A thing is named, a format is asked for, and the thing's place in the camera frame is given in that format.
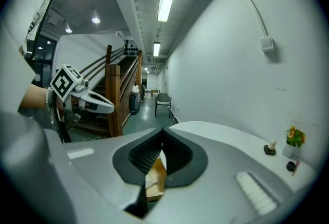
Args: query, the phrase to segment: small figurine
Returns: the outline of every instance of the small figurine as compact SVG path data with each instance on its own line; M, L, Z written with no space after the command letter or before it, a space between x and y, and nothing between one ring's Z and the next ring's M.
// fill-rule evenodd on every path
M273 139L269 145L265 144L264 145L265 154L267 154L269 156L274 156L277 153L276 148L275 148L276 144L277 144L277 141L275 139Z

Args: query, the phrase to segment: wall outlet box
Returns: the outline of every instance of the wall outlet box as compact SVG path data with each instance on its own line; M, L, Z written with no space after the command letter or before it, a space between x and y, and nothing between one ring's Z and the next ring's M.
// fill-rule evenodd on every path
M259 40L261 42L262 52L274 51L273 39L271 36L267 36Z

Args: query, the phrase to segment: gray chair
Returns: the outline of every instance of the gray chair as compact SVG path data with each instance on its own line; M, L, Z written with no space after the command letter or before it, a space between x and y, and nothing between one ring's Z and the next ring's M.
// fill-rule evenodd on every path
M169 118L170 118L170 110L171 110L171 97L168 94L164 94L163 92L158 94L155 97L155 117L158 112L158 105L169 106Z

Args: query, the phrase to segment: wooden staircase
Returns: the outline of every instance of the wooden staircase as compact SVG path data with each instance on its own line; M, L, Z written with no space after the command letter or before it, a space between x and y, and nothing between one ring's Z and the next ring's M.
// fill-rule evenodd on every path
M138 52L137 57L126 56L116 65L111 62L126 54L126 51L121 49L121 51L111 52L111 49L112 47L109 45L107 54L103 57L106 58L104 61L105 77L93 91L109 99L115 105L116 111L109 115L84 112L75 126L76 129L105 137L122 135L122 128L130 116L130 93L135 82L139 86L141 84L141 51Z

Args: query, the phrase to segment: hallway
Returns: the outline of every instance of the hallway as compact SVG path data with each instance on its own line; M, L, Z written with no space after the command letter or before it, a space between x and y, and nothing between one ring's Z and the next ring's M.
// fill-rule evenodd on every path
M145 94L143 103L140 105L138 114L131 115L127 124L123 128L123 135L132 134L148 128L168 127L177 122L171 114L169 118L169 110L167 106L158 105L158 114L155 117L155 98L151 97L151 93Z

